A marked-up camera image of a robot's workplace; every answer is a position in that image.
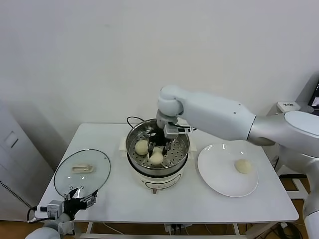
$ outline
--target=table leg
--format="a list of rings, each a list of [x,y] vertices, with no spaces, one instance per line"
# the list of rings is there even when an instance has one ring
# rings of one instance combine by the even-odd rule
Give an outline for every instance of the table leg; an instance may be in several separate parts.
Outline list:
[[[86,233],[91,233],[92,227],[93,227],[93,222],[89,222],[88,227],[86,229]]]
[[[276,222],[255,224],[247,232],[245,232],[247,239],[256,238],[257,236],[259,236],[263,232],[267,231],[269,228],[271,228],[275,224],[276,224]]]

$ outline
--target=wooden floor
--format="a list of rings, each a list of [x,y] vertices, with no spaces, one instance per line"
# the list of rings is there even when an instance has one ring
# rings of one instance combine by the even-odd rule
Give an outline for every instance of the wooden floor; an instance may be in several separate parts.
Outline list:
[[[286,190],[296,190],[291,179],[281,179]],[[303,185],[309,192],[309,184],[307,179],[301,179]],[[293,203],[300,215],[300,218],[295,222],[296,227],[300,230],[304,239],[308,239],[306,228],[304,226],[304,220],[302,216],[303,212],[303,200],[293,200]],[[112,224],[108,223],[107,225],[112,226],[113,228],[123,232],[124,234],[131,235],[168,235],[164,230],[163,224]],[[0,238],[3,239],[23,239],[29,233],[34,231],[37,228],[42,227],[41,223],[38,224],[27,224],[24,222],[9,222],[9,221],[0,221]],[[79,231],[85,232],[87,223],[76,223],[76,227]],[[207,225],[207,228],[213,235],[224,235],[229,234],[233,235],[234,230],[232,225]],[[192,225],[187,227],[187,231],[190,235],[210,235],[205,225]],[[243,234],[246,231],[246,225],[239,225],[240,233]],[[116,234],[117,232],[106,227],[102,223],[95,223],[92,228],[92,233],[105,233],[105,234]],[[270,233],[267,236],[267,239],[278,239],[274,233]]]

